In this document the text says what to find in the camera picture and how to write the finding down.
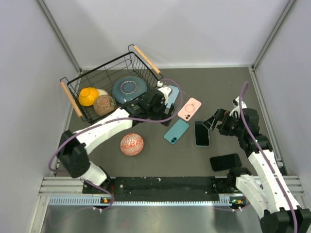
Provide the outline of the teal phone black screen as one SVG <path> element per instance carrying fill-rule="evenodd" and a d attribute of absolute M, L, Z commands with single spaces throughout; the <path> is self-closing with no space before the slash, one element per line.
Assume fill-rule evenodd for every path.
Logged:
<path fill-rule="evenodd" d="M 195 144 L 196 144 L 196 146 L 208 147 L 210 145 L 209 131 L 203 125 L 202 121 L 195 121 L 194 131 L 195 131 Z"/>

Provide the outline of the light blue phone case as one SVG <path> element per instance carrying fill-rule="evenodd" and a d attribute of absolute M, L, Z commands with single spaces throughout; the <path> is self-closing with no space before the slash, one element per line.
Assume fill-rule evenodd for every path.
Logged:
<path fill-rule="evenodd" d="M 166 108 L 170 109 L 170 107 L 175 103 L 175 101 L 178 97 L 179 89 L 176 86 L 172 86 L 172 85 L 169 85 L 168 88 L 171 89 L 171 92 L 169 94 L 168 103 L 167 103 Z"/>

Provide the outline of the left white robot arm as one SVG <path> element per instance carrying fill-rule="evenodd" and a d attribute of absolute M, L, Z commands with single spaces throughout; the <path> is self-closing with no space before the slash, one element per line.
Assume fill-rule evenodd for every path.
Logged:
<path fill-rule="evenodd" d="M 106 192 L 110 188 L 110 177 L 89 160 L 89 154 L 104 141 L 141 122 L 169 122 L 174 108 L 171 107 L 168 114 L 165 110 L 171 91 L 167 86 L 150 88 L 97 123 L 76 132 L 63 132 L 55 153 L 60 164 L 72 178 L 88 180 L 99 192 Z"/>

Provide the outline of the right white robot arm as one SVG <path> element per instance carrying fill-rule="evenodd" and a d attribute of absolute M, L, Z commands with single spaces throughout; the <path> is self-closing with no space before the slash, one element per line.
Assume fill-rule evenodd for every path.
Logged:
<path fill-rule="evenodd" d="M 224 109 L 203 122 L 210 131 L 235 136 L 254 167 L 260 183 L 245 167 L 230 169 L 227 187 L 242 192 L 255 209 L 264 233 L 306 233 L 311 225 L 311 211 L 300 206 L 289 190 L 275 160 L 272 145 L 259 132 L 259 115 L 255 109 L 244 108 L 232 114 Z"/>

